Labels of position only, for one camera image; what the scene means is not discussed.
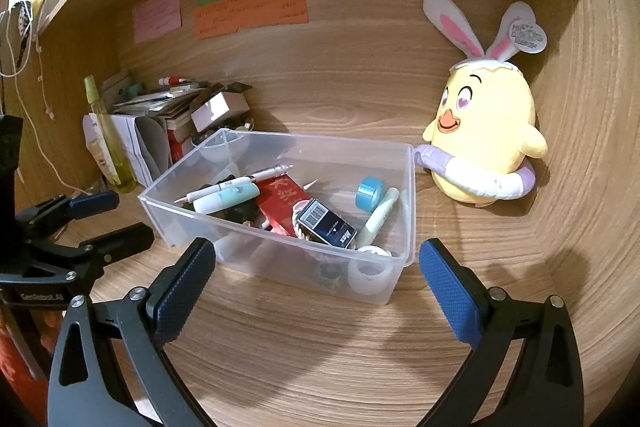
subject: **green bottle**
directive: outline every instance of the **green bottle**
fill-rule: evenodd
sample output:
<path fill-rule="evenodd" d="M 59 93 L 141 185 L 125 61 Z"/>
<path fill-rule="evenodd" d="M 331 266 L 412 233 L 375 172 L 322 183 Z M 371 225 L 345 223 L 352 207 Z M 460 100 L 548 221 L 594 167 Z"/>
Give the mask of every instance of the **green bottle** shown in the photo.
<path fill-rule="evenodd" d="M 102 100 L 97 87 L 95 87 L 95 80 L 92 74 L 84 79 L 84 89 L 86 91 L 86 100 L 91 106 L 91 111 L 95 113 L 102 137 L 107 145 L 111 163 L 113 164 L 113 168 L 111 168 L 111 165 L 109 165 L 110 159 L 105 158 L 109 172 L 111 173 L 111 179 L 108 180 L 108 182 L 110 182 L 118 192 L 126 194 L 126 192 L 130 192 L 136 188 L 137 182 L 133 176 L 133 169 L 125 153 L 120 135 L 118 131 L 116 131 L 106 107 L 104 107 L 104 100 Z"/>

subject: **blue gripper pad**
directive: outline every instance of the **blue gripper pad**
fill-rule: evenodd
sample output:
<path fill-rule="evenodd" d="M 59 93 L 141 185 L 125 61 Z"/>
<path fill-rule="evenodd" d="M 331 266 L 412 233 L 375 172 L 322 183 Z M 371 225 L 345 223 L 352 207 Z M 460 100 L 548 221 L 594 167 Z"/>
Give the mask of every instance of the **blue gripper pad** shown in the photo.
<path fill-rule="evenodd" d="M 120 204 L 120 196 L 113 190 L 105 190 L 98 194 L 79 196 L 69 200 L 66 215 L 70 219 L 84 219 L 89 216 L 97 216 L 117 208 Z"/>
<path fill-rule="evenodd" d="M 146 302 L 157 344 L 178 338 L 215 267 L 215 248 L 207 239 L 198 237 L 177 263 L 158 274 L 149 286 L 151 295 Z"/>
<path fill-rule="evenodd" d="M 439 239 L 425 241 L 418 256 L 420 271 L 456 338 L 476 349 L 482 337 L 483 319 L 478 291 L 484 291 L 484 286 L 471 270 L 453 259 Z M 472 287 L 466 288 L 460 277 Z"/>

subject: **pink sticky note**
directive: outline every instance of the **pink sticky note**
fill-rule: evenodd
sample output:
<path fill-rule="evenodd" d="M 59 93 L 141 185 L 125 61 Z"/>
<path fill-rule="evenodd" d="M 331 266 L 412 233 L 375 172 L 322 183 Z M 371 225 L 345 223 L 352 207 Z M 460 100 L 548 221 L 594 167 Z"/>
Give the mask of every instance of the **pink sticky note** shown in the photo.
<path fill-rule="evenodd" d="M 148 0 L 133 9 L 133 40 L 136 44 L 157 39 L 180 26 L 180 0 Z"/>

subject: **red object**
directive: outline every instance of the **red object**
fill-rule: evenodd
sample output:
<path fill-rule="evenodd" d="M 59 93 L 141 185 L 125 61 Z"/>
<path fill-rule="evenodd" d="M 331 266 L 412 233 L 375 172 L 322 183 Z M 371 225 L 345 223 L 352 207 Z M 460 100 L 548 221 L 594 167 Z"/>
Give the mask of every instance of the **red object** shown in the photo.
<path fill-rule="evenodd" d="M 188 84 L 193 82 L 188 78 L 182 78 L 180 76 L 166 76 L 158 80 L 160 86 L 179 86 L 180 84 Z"/>
<path fill-rule="evenodd" d="M 256 182 L 260 195 L 255 198 L 258 208 L 269 219 L 273 230 L 281 235 L 296 237 L 291 221 L 293 205 L 309 200 L 309 195 L 286 174 L 279 178 Z"/>
<path fill-rule="evenodd" d="M 46 425 L 49 383 L 46 380 L 33 380 L 29 368 L 14 346 L 9 333 L 2 328 L 0 328 L 0 371 L 29 412 L 41 425 Z"/>
<path fill-rule="evenodd" d="M 194 149 L 194 145 L 191 143 L 191 136 L 180 142 L 175 139 L 174 131 L 171 129 L 166 132 L 166 136 L 169 140 L 169 152 L 173 163 L 180 161 L 185 154 Z"/>

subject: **barcode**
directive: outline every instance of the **barcode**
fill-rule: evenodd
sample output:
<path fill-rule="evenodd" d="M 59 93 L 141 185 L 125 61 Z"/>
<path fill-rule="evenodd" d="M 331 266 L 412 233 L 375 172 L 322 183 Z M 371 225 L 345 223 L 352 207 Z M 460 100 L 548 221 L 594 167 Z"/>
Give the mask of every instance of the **barcode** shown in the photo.
<path fill-rule="evenodd" d="M 322 203 L 319 203 L 319 201 L 314 201 L 300 218 L 300 221 L 302 221 L 309 228 L 314 229 L 316 225 L 320 223 L 320 220 L 328 213 L 328 208 L 322 206 Z"/>

